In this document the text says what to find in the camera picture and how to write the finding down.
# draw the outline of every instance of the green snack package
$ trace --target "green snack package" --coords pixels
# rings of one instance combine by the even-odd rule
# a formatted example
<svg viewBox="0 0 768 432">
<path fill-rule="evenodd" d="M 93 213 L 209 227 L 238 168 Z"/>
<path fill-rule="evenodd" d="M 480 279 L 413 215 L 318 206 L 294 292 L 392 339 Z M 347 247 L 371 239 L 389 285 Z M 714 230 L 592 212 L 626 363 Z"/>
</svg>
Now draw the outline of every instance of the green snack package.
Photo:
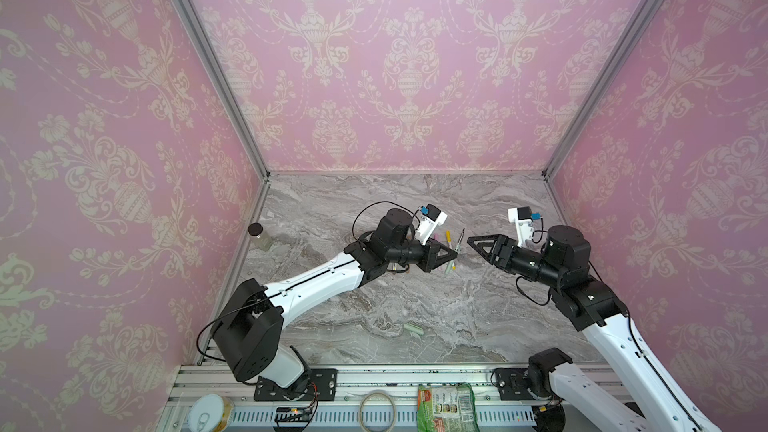
<svg viewBox="0 0 768 432">
<path fill-rule="evenodd" d="M 471 385 L 418 386 L 418 432 L 480 432 L 476 417 Z"/>
</svg>

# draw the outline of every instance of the black cable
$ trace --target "black cable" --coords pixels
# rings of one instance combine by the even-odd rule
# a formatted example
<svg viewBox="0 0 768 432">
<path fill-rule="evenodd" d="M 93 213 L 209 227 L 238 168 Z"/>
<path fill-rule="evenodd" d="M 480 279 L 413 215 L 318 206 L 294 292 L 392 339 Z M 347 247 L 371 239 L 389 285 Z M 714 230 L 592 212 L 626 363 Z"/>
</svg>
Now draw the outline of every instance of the black cable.
<svg viewBox="0 0 768 432">
<path fill-rule="evenodd" d="M 540 235 L 538 236 L 538 240 L 533 240 L 533 239 L 531 239 L 531 242 L 532 242 L 533 244 L 538 244 L 538 243 L 540 243 L 540 242 L 542 241 L 542 239 L 544 238 L 544 217 L 539 217 L 538 219 L 539 219 L 540 221 L 542 221 L 542 230 L 534 230 L 534 231 L 533 231 L 533 232 L 539 232 L 539 233 L 540 233 Z"/>
<path fill-rule="evenodd" d="M 219 359 L 218 357 L 214 357 L 213 355 L 208 355 L 205 352 L 203 352 L 202 349 L 200 349 L 200 337 L 203 335 L 203 332 L 205 332 L 205 329 L 207 329 L 211 325 L 215 324 L 216 322 L 220 321 L 221 319 L 225 318 L 227 315 L 232 315 L 235 312 L 240 312 L 241 310 L 243 310 L 245 308 L 255 307 L 255 306 L 257 306 L 258 304 L 260 304 L 262 302 L 266 302 L 266 301 L 270 300 L 271 298 L 272 297 L 267 297 L 267 298 L 264 298 L 264 299 L 262 299 L 262 300 L 260 300 L 258 302 L 255 302 L 255 303 L 252 303 L 252 304 L 248 304 L 248 305 L 244 305 L 243 307 L 240 307 L 240 308 L 236 308 L 235 310 L 226 312 L 225 314 L 220 315 L 219 317 L 216 317 L 214 320 L 208 322 L 205 326 L 203 326 L 202 329 L 200 329 L 200 332 L 197 334 L 197 340 L 194 342 L 195 347 L 197 347 L 197 351 L 200 352 L 203 355 L 203 357 L 209 358 L 211 360 L 218 360 L 219 362 L 226 362 L 226 360 Z"/>
<path fill-rule="evenodd" d="M 592 267 L 592 270 L 594 270 L 594 273 L 597 274 L 598 278 L 600 279 L 600 282 L 605 283 L 603 281 L 603 278 L 600 276 L 600 272 L 598 272 L 594 264 L 592 264 L 592 261 L 590 261 L 589 264 Z M 670 393 L 674 401 L 677 402 L 677 405 L 679 405 L 681 409 L 683 409 L 683 412 L 685 412 L 686 416 L 688 416 L 688 419 L 694 423 L 696 428 L 698 430 L 704 430 L 704 428 L 702 428 L 699 425 L 699 423 L 696 422 L 696 419 L 688 412 L 688 409 L 686 409 L 685 406 L 683 406 L 682 402 L 680 402 L 680 399 L 677 398 L 677 395 L 674 394 L 670 386 L 667 384 L 667 381 L 664 380 L 663 377 L 661 377 L 661 374 L 659 374 L 659 371 L 656 369 L 653 362 L 651 362 L 650 359 L 648 359 L 648 356 L 645 354 L 645 350 L 643 350 L 643 348 L 640 346 L 640 343 L 634 336 L 634 331 L 632 330 L 632 315 L 630 314 L 629 309 L 627 309 L 627 327 L 629 328 L 629 335 L 632 337 L 634 346 L 637 347 L 638 350 L 640 351 L 639 353 L 636 352 L 636 355 L 639 357 L 641 356 L 642 358 L 645 359 L 645 361 L 648 363 L 650 368 L 656 373 L 656 376 L 659 378 L 659 380 L 661 380 L 661 383 L 664 384 L 664 386 L 667 388 L 667 391 Z"/>
<path fill-rule="evenodd" d="M 302 427 L 299 432 L 304 432 L 304 430 L 306 430 L 306 428 L 309 427 L 310 424 L 312 424 L 312 421 L 315 419 L 315 414 L 317 414 L 317 408 L 319 406 L 318 400 L 317 400 L 317 396 L 318 396 L 317 386 L 315 385 L 314 382 L 310 382 L 310 385 L 315 389 L 315 397 L 312 399 L 312 402 L 310 402 L 310 406 L 307 408 L 307 409 L 312 409 L 312 416 L 306 422 L 306 424 L 304 424 L 304 427 Z M 277 421 L 277 418 L 275 418 L 275 424 L 280 424 L 280 422 Z"/>
<path fill-rule="evenodd" d="M 406 265 L 406 268 L 404 268 L 404 269 L 403 269 L 403 270 L 401 270 L 401 271 L 399 271 L 399 270 L 395 270 L 395 269 L 393 269 L 393 268 L 388 268 L 386 271 L 387 271 L 387 272 L 394 272 L 394 273 L 396 273 L 396 274 L 403 274 L 403 273 L 405 273 L 405 272 L 408 272 L 409 270 L 411 270 L 411 265 L 410 265 L 410 264 L 407 264 L 407 265 Z"/>
<path fill-rule="evenodd" d="M 602 283 L 605 283 L 605 281 L 603 280 L 603 278 L 600 276 L 600 272 L 598 272 L 598 270 L 597 270 L 597 269 L 594 267 L 594 265 L 592 265 L 592 261 L 589 261 L 589 264 L 590 264 L 590 266 L 592 267 L 592 270 L 594 270 L 594 273 L 595 273 L 595 274 L 598 276 L 598 278 L 600 279 L 600 282 L 602 282 Z"/>
<path fill-rule="evenodd" d="M 355 224 L 357 224 L 357 219 L 360 218 L 362 213 L 365 212 L 366 210 L 368 210 L 370 207 L 378 206 L 379 204 L 392 204 L 393 206 L 400 207 L 401 209 L 403 209 L 406 212 L 410 212 L 411 211 L 409 208 L 405 208 L 405 207 L 401 206 L 400 204 L 395 204 L 394 202 L 391 202 L 389 200 L 380 200 L 378 202 L 374 202 L 373 204 L 370 204 L 369 206 L 367 206 L 363 210 L 361 210 L 360 213 L 357 215 L 357 217 L 355 217 L 355 220 L 352 221 L 352 238 L 354 238 L 356 241 L 359 241 L 358 237 L 355 235 Z M 411 225 L 413 225 L 413 219 L 416 216 L 416 214 L 418 214 L 419 210 L 421 210 L 421 209 L 420 208 L 417 209 L 416 212 L 414 212 L 413 215 L 411 216 Z"/>
<path fill-rule="evenodd" d="M 541 305 L 542 307 L 549 303 L 549 301 L 552 299 L 552 291 L 551 290 L 547 291 L 547 301 L 545 303 L 541 304 L 539 302 L 536 302 L 535 300 L 530 298 L 528 296 L 528 294 L 523 292 L 523 289 L 521 289 L 520 285 L 518 285 L 518 282 L 520 282 L 521 278 L 522 278 L 522 276 L 520 275 L 520 276 L 518 276 L 517 280 L 514 281 L 514 286 L 518 288 L 518 292 L 520 292 L 520 295 L 522 295 L 523 297 L 525 297 L 526 299 L 528 299 L 529 301 L 533 302 L 536 305 Z"/>
</svg>

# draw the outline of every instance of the can lid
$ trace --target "can lid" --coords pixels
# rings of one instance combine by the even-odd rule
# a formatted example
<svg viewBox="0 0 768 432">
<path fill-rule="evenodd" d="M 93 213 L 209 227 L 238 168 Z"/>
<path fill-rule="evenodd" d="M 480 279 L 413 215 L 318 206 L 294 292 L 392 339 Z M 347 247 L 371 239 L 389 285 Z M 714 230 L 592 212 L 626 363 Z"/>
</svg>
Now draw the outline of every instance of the can lid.
<svg viewBox="0 0 768 432">
<path fill-rule="evenodd" d="M 257 235 L 261 235 L 262 232 L 264 232 L 264 227 L 258 222 L 254 222 L 253 224 L 248 226 L 249 235 L 257 236 Z"/>
<path fill-rule="evenodd" d="M 224 400 L 216 394 L 208 394 L 194 403 L 187 414 L 192 432 L 212 432 L 224 418 Z"/>
</svg>

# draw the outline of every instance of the green eraser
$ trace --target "green eraser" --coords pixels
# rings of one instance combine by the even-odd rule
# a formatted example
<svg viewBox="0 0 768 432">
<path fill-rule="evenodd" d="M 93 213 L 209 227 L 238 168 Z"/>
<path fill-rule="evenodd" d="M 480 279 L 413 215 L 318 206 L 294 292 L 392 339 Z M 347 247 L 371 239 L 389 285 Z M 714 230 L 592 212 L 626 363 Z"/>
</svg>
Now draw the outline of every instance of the green eraser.
<svg viewBox="0 0 768 432">
<path fill-rule="evenodd" d="M 418 335 L 424 335 L 424 329 L 420 328 L 417 325 L 411 324 L 410 322 L 406 322 L 402 328 L 404 328 L 407 331 L 413 332 L 414 334 Z"/>
</svg>

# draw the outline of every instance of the floral pattern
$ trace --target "floral pattern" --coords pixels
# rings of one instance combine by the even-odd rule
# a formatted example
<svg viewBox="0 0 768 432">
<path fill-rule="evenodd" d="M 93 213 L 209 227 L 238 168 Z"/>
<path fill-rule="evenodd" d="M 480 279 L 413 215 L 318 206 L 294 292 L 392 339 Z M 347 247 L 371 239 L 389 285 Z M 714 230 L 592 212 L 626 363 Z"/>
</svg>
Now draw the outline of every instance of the floral pattern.
<svg viewBox="0 0 768 432">
<path fill-rule="evenodd" d="M 268 168 L 324 172 L 540 170 L 639 1 L 193 0 Z"/>
<path fill-rule="evenodd" d="M 767 17 L 768 0 L 665 0 L 554 178 L 598 271 L 724 430 L 763 427 L 768 404 Z"/>
<path fill-rule="evenodd" d="M 149 432 L 260 180 L 170 0 L 0 0 L 0 20 L 0 430 Z M 261 86 L 243 25 L 212 26 Z"/>
</svg>

